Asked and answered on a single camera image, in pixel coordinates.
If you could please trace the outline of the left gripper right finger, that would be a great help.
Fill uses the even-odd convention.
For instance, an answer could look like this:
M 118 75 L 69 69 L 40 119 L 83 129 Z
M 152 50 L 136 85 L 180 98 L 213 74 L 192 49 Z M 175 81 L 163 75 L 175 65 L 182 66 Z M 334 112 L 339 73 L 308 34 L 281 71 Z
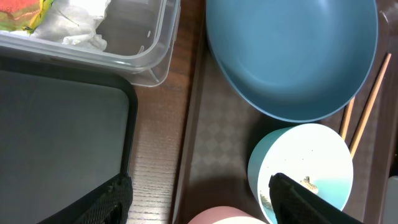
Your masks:
M 363 224 L 283 173 L 270 178 L 269 188 L 278 224 Z

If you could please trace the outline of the white tissue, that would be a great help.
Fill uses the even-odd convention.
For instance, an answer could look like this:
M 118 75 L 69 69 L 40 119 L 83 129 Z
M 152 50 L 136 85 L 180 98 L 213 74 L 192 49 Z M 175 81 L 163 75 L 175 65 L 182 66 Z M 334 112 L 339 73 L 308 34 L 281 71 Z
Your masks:
M 111 0 L 55 0 L 41 25 L 33 34 L 12 31 L 12 34 L 104 51 L 107 41 L 96 33 L 106 17 Z

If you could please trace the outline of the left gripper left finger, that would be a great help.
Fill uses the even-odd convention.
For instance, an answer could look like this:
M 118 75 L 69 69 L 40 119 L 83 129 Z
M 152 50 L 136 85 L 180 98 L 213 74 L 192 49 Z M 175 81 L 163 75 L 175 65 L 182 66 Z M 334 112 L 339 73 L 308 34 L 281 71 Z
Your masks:
M 39 224 L 126 223 L 132 193 L 131 178 L 118 174 Z

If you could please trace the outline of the light blue bowl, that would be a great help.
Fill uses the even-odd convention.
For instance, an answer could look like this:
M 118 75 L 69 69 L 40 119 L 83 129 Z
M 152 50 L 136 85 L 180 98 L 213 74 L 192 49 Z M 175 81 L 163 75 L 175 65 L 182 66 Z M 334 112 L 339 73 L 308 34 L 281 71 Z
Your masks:
M 350 151 L 337 132 L 322 124 L 278 129 L 254 147 L 248 163 L 248 182 L 269 223 L 277 219 L 262 199 L 270 197 L 268 183 L 277 173 L 298 183 L 308 179 L 317 187 L 317 196 L 339 210 L 344 209 L 353 186 Z

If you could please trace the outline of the yellow snack wrapper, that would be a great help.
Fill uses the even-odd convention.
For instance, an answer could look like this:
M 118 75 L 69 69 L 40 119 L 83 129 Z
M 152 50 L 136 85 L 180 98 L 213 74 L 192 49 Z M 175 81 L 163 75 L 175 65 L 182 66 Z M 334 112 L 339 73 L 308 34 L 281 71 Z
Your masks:
M 33 34 L 44 21 L 54 0 L 1 0 L 1 30 Z

